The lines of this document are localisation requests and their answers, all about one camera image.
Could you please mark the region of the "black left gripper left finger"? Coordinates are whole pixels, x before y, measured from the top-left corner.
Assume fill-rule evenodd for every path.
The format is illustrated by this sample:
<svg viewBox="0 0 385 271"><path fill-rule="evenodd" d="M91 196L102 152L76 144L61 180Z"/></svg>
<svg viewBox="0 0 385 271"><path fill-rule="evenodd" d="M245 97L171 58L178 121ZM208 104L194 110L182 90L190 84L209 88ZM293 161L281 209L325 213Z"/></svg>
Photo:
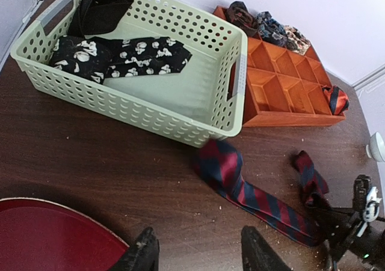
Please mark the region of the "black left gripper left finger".
<svg viewBox="0 0 385 271"><path fill-rule="evenodd" d="M142 230L135 242L118 261L109 268L125 271L158 271L159 270L159 240L152 227Z"/></svg>

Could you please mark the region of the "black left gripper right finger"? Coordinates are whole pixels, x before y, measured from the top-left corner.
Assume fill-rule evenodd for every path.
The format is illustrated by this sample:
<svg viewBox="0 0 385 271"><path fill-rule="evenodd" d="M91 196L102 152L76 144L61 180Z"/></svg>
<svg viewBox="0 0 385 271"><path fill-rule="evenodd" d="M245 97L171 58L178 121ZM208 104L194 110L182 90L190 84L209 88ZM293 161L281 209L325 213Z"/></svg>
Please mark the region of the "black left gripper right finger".
<svg viewBox="0 0 385 271"><path fill-rule="evenodd" d="M242 268L249 271L290 271L255 227L241 230Z"/></svg>

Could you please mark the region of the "red navy striped tie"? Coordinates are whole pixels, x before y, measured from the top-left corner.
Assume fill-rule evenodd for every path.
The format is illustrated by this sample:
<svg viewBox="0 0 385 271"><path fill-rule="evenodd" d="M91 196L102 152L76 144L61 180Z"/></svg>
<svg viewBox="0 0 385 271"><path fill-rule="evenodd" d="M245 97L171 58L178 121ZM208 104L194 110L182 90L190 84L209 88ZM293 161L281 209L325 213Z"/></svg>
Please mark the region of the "red navy striped tie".
<svg viewBox="0 0 385 271"><path fill-rule="evenodd" d="M285 202L246 181L241 153L226 141L210 139L194 156L194 172L217 194L254 215L302 245L314 247L326 240L314 219L299 214ZM325 199L328 184L315 169L310 156L301 151L294 162L300 174L301 201L308 209L330 208Z"/></svg>

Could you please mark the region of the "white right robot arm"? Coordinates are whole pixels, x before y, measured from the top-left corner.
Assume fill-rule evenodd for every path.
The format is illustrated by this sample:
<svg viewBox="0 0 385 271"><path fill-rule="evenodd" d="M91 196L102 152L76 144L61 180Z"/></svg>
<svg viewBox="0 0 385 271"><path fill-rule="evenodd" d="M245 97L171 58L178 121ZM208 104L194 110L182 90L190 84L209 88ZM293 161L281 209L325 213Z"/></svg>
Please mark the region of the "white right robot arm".
<svg viewBox="0 0 385 271"><path fill-rule="evenodd" d="M362 263L384 270L384 230L365 222L359 212L349 208L317 209L313 215L328 241L334 269L350 251Z"/></svg>

